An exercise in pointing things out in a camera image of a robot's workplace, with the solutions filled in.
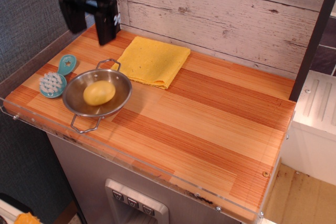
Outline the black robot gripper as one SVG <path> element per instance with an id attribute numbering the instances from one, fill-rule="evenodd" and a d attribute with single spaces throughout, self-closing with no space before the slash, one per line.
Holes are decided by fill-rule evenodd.
<path id="1" fill-rule="evenodd" d="M 87 28 L 85 12 L 94 14 L 100 45 L 116 38 L 121 15 L 116 0 L 59 0 L 68 29 L 77 34 Z"/>

